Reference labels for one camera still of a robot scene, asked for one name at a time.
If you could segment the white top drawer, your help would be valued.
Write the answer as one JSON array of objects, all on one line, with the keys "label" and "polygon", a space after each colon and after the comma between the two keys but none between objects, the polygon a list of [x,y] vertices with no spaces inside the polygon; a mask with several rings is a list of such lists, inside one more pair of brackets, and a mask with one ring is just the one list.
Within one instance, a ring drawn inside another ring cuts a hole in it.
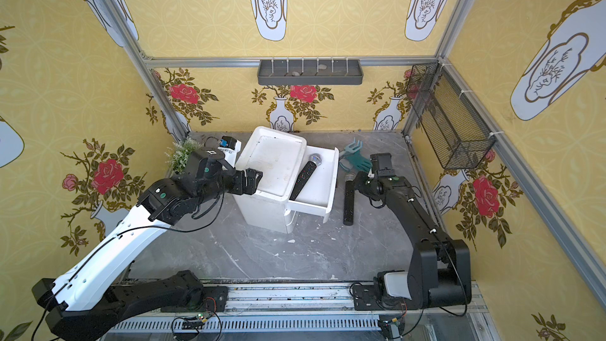
[{"label": "white top drawer", "polygon": [[320,216],[323,223],[326,224],[336,195],[339,150],[337,148],[319,148],[308,145],[301,162],[300,171],[314,154],[320,156],[320,165],[312,173],[297,199],[287,202],[287,209]]}]

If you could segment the white plastic drawer cabinet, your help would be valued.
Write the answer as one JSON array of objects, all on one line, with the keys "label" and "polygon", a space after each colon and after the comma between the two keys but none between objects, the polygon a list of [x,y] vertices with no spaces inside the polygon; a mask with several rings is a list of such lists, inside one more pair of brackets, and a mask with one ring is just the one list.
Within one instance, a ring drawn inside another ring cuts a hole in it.
[{"label": "white plastic drawer cabinet", "polygon": [[236,196],[235,201],[247,224],[289,234],[296,216],[289,199],[306,152],[303,137],[264,126],[257,127],[246,142],[236,168],[263,173],[254,195]]}]

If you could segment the green artificial potted plant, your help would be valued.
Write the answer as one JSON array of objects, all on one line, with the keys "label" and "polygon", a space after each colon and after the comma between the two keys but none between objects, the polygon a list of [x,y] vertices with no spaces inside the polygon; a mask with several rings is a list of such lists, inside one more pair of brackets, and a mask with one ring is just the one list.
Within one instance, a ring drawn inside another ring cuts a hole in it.
[{"label": "green artificial potted plant", "polygon": [[190,137],[184,141],[173,143],[173,148],[169,148],[166,152],[170,171],[175,174],[181,174],[186,168],[189,156],[200,147],[201,144]]}]

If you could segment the grey wall shelf tray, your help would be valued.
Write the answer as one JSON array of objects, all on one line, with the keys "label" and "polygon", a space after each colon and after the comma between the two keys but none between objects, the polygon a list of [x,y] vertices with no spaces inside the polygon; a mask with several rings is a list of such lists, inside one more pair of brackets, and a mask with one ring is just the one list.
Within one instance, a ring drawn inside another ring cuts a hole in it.
[{"label": "grey wall shelf tray", "polygon": [[361,85],[356,58],[270,58],[260,60],[259,85]]}]

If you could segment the black rhinestone microphone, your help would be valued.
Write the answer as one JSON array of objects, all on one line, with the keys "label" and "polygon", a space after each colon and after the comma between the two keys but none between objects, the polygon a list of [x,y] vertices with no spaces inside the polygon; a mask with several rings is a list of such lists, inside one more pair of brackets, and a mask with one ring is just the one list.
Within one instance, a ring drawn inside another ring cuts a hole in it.
[{"label": "black rhinestone microphone", "polygon": [[355,178],[354,173],[345,176],[345,195],[343,209],[343,224],[352,226],[354,222],[354,197],[355,197]]},{"label": "black rhinestone microphone", "polygon": [[312,174],[317,169],[317,167],[322,164],[322,157],[318,153],[313,153],[307,163],[304,165],[303,169],[300,171],[293,190],[290,194],[290,200],[296,200],[300,195],[301,191],[305,188],[306,184],[310,180]]}]

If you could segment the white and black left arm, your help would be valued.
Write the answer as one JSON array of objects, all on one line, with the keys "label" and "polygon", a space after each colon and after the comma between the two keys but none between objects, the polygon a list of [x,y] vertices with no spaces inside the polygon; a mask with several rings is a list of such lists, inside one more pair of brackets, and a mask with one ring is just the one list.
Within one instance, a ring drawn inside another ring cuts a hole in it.
[{"label": "white and black left arm", "polygon": [[41,322],[63,340],[97,340],[118,323],[162,307],[198,306],[202,282],[189,270],[154,282],[119,285],[118,276],[135,258],[176,224],[211,199],[253,195],[262,172],[237,170],[219,148],[199,148],[184,171],[152,184],[128,215],[83,260],[56,279],[32,288],[44,312]]}]

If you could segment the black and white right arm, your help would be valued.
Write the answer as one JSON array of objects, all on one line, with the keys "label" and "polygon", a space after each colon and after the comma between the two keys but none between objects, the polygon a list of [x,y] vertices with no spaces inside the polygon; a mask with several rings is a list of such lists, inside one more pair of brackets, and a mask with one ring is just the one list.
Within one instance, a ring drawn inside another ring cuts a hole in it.
[{"label": "black and white right arm", "polygon": [[375,297],[382,306],[398,301],[408,309],[467,306],[471,302],[471,258],[467,244],[451,238],[418,203],[409,181],[398,176],[391,154],[370,156],[369,173],[359,172],[354,187],[373,204],[393,212],[413,247],[410,265],[380,272]]}]

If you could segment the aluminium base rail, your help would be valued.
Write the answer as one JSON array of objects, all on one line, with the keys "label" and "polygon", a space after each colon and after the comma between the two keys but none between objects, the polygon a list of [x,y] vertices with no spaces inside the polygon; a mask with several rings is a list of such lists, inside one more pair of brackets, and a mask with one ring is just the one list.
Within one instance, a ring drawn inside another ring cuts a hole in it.
[{"label": "aluminium base rail", "polygon": [[112,334],[169,336],[253,332],[378,332],[393,340],[497,340],[499,334],[478,285],[467,306],[410,309],[379,306],[372,285],[347,281],[208,281],[225,295],[206,301],[202,310],[158,309],[113,327]]}]

